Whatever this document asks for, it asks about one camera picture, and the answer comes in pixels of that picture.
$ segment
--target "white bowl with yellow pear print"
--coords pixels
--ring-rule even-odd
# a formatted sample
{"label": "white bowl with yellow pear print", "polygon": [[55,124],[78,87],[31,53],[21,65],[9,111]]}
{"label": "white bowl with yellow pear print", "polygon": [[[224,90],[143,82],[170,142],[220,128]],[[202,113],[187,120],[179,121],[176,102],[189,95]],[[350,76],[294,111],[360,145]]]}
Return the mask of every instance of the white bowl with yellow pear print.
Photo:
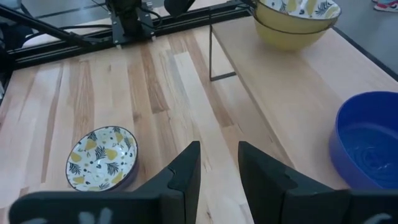
{"label": "white bowl with yellow pear print", "polygon": [[120,189],[137,170],[135,137],[119,126],[99,128],[72,149],[66,165],[69,184],[79,191]]}
{"label": "white bowl with yellow pear print", "polygon": [[296,34],[327,29],[340,14],[341,8],[332,0],[257,0],[255,11],[265,26]]}

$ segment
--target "blue plastic bowl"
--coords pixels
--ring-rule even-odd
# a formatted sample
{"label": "blue plastic bowl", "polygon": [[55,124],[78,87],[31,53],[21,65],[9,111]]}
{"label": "blue plastic bowl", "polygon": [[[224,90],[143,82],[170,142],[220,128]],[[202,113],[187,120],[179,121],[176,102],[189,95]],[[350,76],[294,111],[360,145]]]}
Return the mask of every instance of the blue plastic bowl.
{"label": "blue plastic bowl", "polygon": [[353,189],[398,189],[398,93],[375,91],[347,100],[329,147],[333,165]]}

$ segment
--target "yellow bowl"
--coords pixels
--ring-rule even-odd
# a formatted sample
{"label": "yellow bowl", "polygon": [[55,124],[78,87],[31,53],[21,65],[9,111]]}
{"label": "yellow bowl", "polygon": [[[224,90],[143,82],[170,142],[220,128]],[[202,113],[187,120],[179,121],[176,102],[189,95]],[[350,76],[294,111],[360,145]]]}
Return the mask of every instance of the yellow bowl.
{"label": "yellow bowl", "polygon": [[332,0],[257,0],[256,16],[284,32],[306,34],[332,26],[341,14]]}
{"label": "yellow bowl", "polygon": [[309,34],[294,34],[267,27],[260,23],[255,17],[256,30],[260,38],[267,44],[270,44],[281,50],[300,50],[317,41],[328,28],[320,32]]}

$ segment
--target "wood plank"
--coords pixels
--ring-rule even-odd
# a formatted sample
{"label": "wood plank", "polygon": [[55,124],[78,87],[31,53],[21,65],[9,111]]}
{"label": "wood plank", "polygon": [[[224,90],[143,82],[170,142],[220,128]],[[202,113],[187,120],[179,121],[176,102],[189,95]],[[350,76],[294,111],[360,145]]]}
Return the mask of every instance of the wood plank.
{"label": "wood plank", "polygon": [[355,94],[398,91],[398,84],[331,29],[296,53],[263,43],[251,17],[216,24],[214,33],[293,167],[347,188],[328,153],[336,112]]}

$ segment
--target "shoe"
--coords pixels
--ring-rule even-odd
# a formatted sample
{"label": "shoe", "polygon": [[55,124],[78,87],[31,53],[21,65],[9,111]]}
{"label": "shoe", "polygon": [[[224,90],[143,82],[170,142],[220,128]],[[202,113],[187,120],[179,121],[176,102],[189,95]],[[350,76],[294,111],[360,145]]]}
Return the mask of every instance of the shoe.
{"label": "shoe", "polygon": [[378,3],[374,6],[374,9],[385,12],[398,12],[398,1],[393,1],[389,4]]}

